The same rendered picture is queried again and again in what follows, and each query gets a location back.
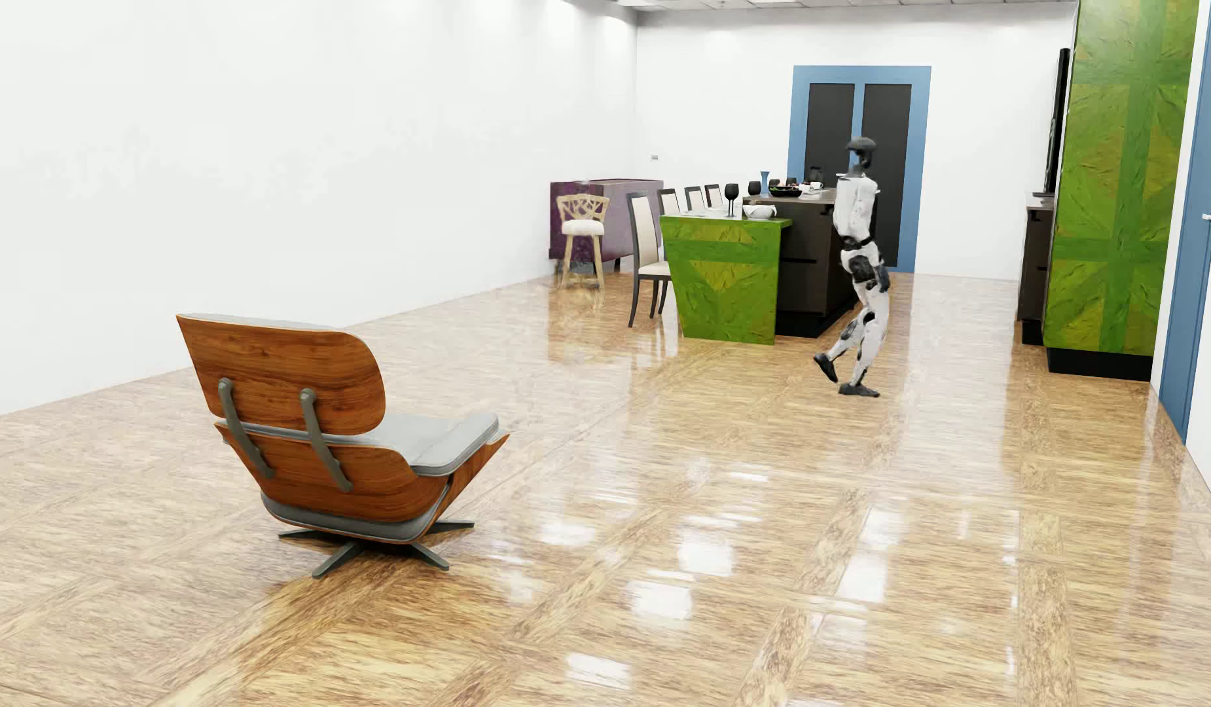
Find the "light wooden lattice stool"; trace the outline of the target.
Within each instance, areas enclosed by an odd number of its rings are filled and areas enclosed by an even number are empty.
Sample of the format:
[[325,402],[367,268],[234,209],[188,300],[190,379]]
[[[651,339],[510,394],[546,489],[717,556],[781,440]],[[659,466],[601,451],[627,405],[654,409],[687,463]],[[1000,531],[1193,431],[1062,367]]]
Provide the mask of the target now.
[[604,238],[604,215],[612,199],[593,194],[573,194],[559,195],[555,202],[558,206],[562,235],[566,238],[558,287],[566,288],[572,278],[572,255],[575,238],[589,238],[590,245],[592,245],[597,287],[604,288],[602,240]]

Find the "purple sideboard cabinet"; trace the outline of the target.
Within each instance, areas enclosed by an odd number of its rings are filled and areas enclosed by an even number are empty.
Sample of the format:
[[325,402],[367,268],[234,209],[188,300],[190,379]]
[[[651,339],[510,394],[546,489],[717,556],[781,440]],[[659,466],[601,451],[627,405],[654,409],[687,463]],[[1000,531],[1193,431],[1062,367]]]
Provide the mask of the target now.
[[652,205],[654,219],[659,217],[659,191],[662,180],[647,179],[602,179],[585,182],[552,182],[549,184],[549,259],[563,261],[566,235],[562,232],[562,215],[556,199],[566,195],[590,194],[609,199],[603,214],[604,234],[599,238],[602,259],[606,266],[618,272],[622,261],[633,255],[632,225],[630,225],[627,194],[645,192]]

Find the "green patterned table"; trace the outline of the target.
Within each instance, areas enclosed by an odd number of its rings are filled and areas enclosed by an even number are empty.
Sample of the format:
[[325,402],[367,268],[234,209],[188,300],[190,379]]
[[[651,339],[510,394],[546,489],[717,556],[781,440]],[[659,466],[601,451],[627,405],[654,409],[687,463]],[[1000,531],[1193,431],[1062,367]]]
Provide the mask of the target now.
[[790,225],[781,217],[660,217],[684,337],[774,343],[780,249]]

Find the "dark kitchen counter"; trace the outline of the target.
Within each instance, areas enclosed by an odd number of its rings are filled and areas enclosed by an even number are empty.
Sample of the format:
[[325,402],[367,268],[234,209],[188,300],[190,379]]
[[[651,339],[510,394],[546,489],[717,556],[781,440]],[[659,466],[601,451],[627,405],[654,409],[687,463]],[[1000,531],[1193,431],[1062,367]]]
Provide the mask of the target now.
[[782,230],[777,270],[775,333],[817,338],[848,311],[857,297],[840,263],[842,243],[833,229],[834,189],[813,199],[745,199],[745,205],[775,206],[790,219]]

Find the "white humanoid robot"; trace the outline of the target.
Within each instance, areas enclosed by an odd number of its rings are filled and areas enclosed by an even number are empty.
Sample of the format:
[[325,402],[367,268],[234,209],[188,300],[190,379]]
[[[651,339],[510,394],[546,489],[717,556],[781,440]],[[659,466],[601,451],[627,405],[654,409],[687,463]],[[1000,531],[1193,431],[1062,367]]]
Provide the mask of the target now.
[[833,228],[840,240],[842,266],[849,274],[862,307],[856,318],[846,323],[834,345],[814,355],[813,361],[823,370],[825,377],[838,383],[836,360],[846,354],[849,347],[857,347],[853,377],[839,384],[838,393],[877,397],[880,393],[865,386],[863,378],[886,337],[891,281],[880,247],[876,243],[876,235],[871,232],[878,185],[867,169],[872,154],[876,153],[876,140],[862,136],[853,137],[846,143],[846,150],[854,154],[856,163],[846,173],[842,173],[837,182]]

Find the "blue framed dark double door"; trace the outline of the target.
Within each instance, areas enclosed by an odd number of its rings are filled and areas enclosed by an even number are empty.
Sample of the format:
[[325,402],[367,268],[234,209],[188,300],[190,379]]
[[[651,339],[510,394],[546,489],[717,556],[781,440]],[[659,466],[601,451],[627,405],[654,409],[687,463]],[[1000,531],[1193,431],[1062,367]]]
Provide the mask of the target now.
[[833,186],[854,161],[848,140],[876,140],[872,232],[899,272],[916,266],[930,84],[930,67],[797,65],[791,74],[786,176],[802,180],[819,168]]

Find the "dark low tv console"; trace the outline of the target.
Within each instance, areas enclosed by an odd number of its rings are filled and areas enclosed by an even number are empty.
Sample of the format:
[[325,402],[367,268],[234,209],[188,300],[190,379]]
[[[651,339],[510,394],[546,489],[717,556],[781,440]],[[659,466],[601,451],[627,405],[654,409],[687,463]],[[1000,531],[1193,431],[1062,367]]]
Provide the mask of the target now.
[[1054,195],[1034,194],[1025,200],[1025,241],[1018,278],[1017,321],[1025,345],[1043,345],[1049,265],[1054,243]]

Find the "black flat television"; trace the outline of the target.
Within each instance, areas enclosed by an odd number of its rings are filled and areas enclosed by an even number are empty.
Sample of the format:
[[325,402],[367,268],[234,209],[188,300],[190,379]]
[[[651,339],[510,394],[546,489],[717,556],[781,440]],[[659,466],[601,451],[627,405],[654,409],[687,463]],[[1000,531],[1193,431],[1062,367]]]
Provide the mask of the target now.
[[1072,48],[1058,50],[1057,75],[1055,75],[1054,108],[1049,126],[1048,165],[1045,165],[1041,191],[1039,196],[1054,196],[1058,180],[1058,157],[1062,150],[1063,123],[1067,109],[1069,86],[1069,67]]

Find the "tall green patterned cabinet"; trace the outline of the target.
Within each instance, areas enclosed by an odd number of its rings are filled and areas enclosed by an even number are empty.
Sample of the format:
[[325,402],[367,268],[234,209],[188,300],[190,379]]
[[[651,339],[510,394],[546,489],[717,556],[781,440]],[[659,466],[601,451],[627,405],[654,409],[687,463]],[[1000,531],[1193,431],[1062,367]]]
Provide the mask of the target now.
[[1150,377],[1200,0],[1079,0],[1058,156],[1049,370]]

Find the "blue door frame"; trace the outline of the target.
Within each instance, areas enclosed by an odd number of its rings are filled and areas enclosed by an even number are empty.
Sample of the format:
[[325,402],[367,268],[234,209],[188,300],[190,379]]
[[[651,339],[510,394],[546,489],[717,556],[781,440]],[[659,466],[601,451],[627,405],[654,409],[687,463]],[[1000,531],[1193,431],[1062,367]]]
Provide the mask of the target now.
[[1200,0],[1200,5],[1209,10],[1209,21],[1196,34],[1204,50],[1190,149],[1186,153],[1186,191],[1175,206],[1180,232],[1173,238],[1176,253],[1157,384],[1157,396],[1181,441],[1190,423],[1211,263],[1211,0]]

